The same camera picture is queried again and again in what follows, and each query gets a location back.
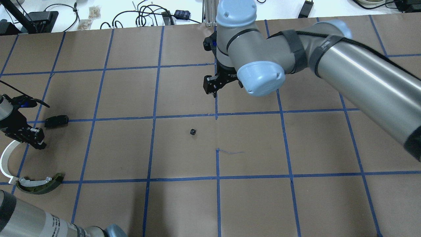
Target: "white background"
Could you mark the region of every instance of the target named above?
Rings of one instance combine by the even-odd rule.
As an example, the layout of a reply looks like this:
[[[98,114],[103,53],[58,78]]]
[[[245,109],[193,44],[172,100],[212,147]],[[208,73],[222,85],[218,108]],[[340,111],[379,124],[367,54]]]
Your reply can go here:
[[[374,15],[374,14],[388,14],[399,13],[396,9],[388,9],[385,6],[374,10],[365,10],[357,6],[351,0],[313,0],[314,5],[309,17],[325,17],[325,16],[358,16],[358,15]],[[43,11],[46,6],[54,3],[64,3],[73,6],[75,0],[25,0],[22,4],[27,12]],[[172,14],[175,10],[190,11],[191,19],[198,22],[202,21],[202,0],[147,0],[142,5],[149,4],[160,5],[168,9]],[[303,6],[304,0],[266,0],[264,4],[257,4],[257,20],[270,19],[292,19],[297,18]],[[121,11],[135,10],[131,0],[77,0],[77,8],[79,10],[80,19],[87,19],[89,15],[90,6],[101,7],[101,18],[93,22],[91,30],[99,29],[102,22],[109,22]],[[58,11],[59,16],[53,28],[53,32],[60,32],[65,30],[75,20],[75,13],[71,8],[65,6],[50,7],[51,11]],[[123,26],[136,27],[135,18],[137,13],[124,13],[120,15],[117,20],[122,22]],[[0,6],[0,19],[7,19],[11,21],[9,15],[6,13],[3,6]],[[157,16],[158,23],[163,24],[162,17]],[[176,24],[190,24],[192,22],[177,20]],[[70,29],[76,30],[77,24]],[[21,28],[19,23],[16,23],[18,29]]]

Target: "light blue cap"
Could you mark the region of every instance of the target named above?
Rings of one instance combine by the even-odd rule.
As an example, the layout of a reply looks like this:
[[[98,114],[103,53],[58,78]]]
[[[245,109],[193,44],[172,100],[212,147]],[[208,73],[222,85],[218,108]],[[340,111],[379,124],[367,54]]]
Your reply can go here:
[[[216,13],[218,25],[229,28],[252,24],[257,18],[254,0],[222,0]]]
[[[112,224],[106,228],[109,237],[127,237],[126,233],[116,224]]]
[[[324,22],[318,22],[316,24],[320,24],[320,23],[329,23],[331,25],[336,26],[336,28],[338,28],[342,34],[347,37],[348,39],[352,39],[352,32],[351,29],[346,25],[346,23],[342,20],[330,20],[330,21],[324,21]]]
[[[240,67],[237,77],[247,93],[253,96],[265,96],[284,84],[285,71],[277,63],[255,61]]]

